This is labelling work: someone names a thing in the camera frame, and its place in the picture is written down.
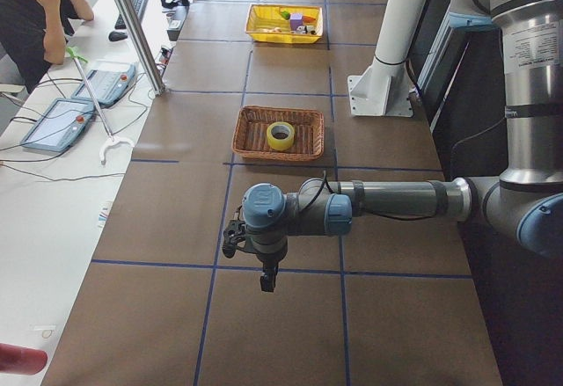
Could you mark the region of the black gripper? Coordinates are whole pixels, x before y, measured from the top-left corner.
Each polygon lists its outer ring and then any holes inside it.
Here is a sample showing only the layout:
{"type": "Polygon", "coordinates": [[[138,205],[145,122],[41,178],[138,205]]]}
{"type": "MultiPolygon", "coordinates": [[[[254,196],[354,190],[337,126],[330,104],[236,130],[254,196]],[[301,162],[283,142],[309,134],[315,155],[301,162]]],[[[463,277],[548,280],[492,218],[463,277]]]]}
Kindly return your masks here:
{"type": "Polygon", "coordinates": [[[288,241],[280,240],[273,244],[254,243],[256,256],[262,263],[260,289],[262,292],[274,292],[279,263],[285,259],[288,252],[288,241]]]}

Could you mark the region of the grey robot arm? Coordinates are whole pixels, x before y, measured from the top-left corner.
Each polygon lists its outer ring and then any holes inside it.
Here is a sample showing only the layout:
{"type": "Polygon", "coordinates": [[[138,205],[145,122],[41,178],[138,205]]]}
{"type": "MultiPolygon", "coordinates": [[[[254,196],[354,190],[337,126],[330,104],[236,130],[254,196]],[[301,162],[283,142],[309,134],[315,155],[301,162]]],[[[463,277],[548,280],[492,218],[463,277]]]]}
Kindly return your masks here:
{"type": "Polygon", "coordinates": [[[251,253],[261,289],[275,287],[288,240],[341,236],[354,217],[414,221],[448,216],[489,225],[547,258],[562,255],[562,0],[450,0],[450,23],[501,33],[503,133],[452,144],[449,181],[305,181],[295,193],[262,183],[242,199],[223,254],[251,253]]]}

